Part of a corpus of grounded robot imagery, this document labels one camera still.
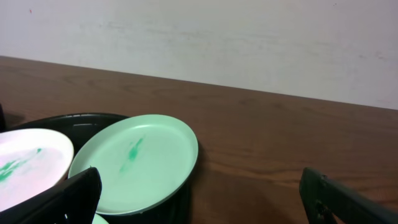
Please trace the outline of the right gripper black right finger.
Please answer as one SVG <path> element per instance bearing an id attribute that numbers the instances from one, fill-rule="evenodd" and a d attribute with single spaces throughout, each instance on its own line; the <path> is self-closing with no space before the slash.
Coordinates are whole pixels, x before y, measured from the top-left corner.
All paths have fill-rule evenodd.
<path id="1" fill-rule="evenodd" d="M 319 171 L 306 167 L 300 179 L 299 193 L 310 224 L 397 223 L 397 214 L 360 196 Z"/>

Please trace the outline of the white plate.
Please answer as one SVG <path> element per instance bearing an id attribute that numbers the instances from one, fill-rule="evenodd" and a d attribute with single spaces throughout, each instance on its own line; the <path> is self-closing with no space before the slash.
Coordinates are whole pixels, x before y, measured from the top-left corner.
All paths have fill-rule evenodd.
<path id="1" fill-rule="evenodd" d="M 71 140 L 50 129 L 1 133 L 1 211 L 62 182 L 74 156 Z"/>

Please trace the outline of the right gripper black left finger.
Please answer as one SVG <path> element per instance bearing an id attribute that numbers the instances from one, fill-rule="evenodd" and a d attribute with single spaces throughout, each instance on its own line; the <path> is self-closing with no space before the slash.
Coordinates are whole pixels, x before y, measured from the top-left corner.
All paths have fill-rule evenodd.
<path id="1" fill-rule="evenodd" d="M 1 212 L 1 224 L 91 223 L 101 190 L 100 174 L 90 167 Z"/>

